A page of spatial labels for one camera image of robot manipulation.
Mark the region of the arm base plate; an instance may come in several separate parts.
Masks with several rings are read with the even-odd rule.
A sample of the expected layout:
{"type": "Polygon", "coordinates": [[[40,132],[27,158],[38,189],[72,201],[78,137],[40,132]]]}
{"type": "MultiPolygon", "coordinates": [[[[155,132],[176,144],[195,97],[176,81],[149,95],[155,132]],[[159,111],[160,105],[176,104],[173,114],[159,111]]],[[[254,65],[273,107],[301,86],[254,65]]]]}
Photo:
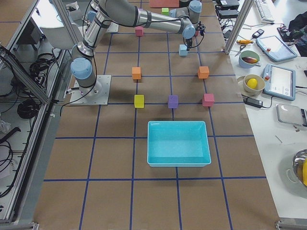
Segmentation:
{"type": "Polygon", "coordinates": [[[80,88],[77,80],[74,82],[74,87],[78,90],[72,91],[70,103],[79,106],[86,105],[108,105],[111,75],[98,75],[96,85],[92,89],[80,88]]]}

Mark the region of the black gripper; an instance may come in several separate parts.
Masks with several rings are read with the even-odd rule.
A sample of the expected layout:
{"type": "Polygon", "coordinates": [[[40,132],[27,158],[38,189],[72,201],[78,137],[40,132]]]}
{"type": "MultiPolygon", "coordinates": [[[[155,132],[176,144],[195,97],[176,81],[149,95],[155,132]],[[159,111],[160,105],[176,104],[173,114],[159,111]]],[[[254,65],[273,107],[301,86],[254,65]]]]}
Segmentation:
{"type": "Polygon", "coordinates": [[[186,50],[187,51],[191,50],[192,43],[193,43],[192,38],[185,39],[185,41],[186,41],[186,50]]]}

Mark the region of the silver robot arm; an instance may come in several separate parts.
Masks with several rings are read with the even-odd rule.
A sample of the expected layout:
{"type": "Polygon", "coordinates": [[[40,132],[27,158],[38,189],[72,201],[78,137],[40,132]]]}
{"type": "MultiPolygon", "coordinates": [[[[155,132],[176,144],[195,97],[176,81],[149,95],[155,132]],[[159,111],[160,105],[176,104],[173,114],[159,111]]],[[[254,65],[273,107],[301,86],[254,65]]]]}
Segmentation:
{"type": "Polygon", "coordinates": [[[152,28],[156,30],[181,34],[187,48],[193,48],[192,38],[197,31],[204,34],[205,25],[200,21],[202,3],[192,0],[187,7],[173,9],[169,15],[141,10],[126,0],[101,0],[97,12],[82,41],[72,49],[71,72],[79,84],[81,97],[97,95],[102,86],[93,69],[94,51],[111,23],[135,28],[152,28]]]}

